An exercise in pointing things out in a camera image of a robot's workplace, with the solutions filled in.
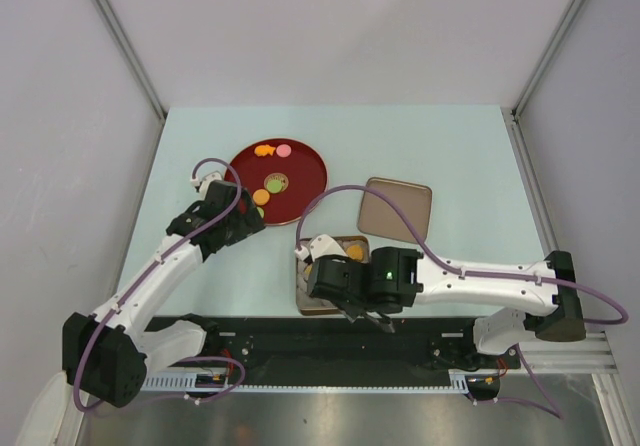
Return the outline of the round red plate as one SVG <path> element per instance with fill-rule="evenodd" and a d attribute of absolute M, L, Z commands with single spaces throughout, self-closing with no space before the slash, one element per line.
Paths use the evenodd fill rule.
<path fill-rule="evenodd" d="M 254 148 L 268 144 L 277 148 L 288 144 L 291 155 L 280 158 L 276 151 L 272 156 L 257 157 Z M 283 189 L 271 194 L 266 205 L 257 206 L 268 226 L 280 226 L 298 220 L 309 203 L 328 186 L 328 170 L 319 153 L 312 147 L 289 138 L 268 138 L 257 141 L 238 152 L 231 160 L 241 185 L 251 197 L 258 189 L 266 189 L 271 179 L 279 179 Z"/>

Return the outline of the gold tin lid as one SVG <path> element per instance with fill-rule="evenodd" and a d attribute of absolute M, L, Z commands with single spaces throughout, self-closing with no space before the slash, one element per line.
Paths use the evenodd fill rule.
<path fill-rule="evenodd" d="M 433 201 L 430 187 L 382 177 L 370 178 L 366 187 L 389 199 L 404 213 L 419 238 L 422 241 L 427 239 Z M 357 227 L 364 234 L 417 243 L 400 215 L 386 201 L 370 192 L 363 194 Z"/>

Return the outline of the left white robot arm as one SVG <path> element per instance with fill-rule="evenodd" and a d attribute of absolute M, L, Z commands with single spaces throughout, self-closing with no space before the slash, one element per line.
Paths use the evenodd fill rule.
<path fill-rule="evenodd" d="M 90 411 L 81 395 L 124 407 L 148 375 L 192 359 L 214 363 L 221 353 L 213 320 L 186 314 L 170 326 L 148 326 L 173 291 L 211 255 L 264 230 L 250 192 L 214 180 L 204 196 L 175 217 L 155 254 L 122 291 L 91 314 L 72 314 L 62 329 L 62 369 L 75 406 Z"/>

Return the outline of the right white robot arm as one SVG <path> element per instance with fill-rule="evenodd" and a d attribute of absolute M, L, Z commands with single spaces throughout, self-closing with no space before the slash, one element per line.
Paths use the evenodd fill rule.
<path fill-rule="evenodd" d="M 415 249 L 383 247 L 359 262 L 335 251 L 314 257 L 307 294 L 330 302 L 350 321 L 365 318 L 392 333 L 392 317 L 417 304 L 496 307 L 475 319 L 461 342 L 463 359 L 484 367 L 509 348 L 536 338 L 568 343 L 586 337 L 577 293 L 551 260 L 497 266 L 431 259 Z"/>

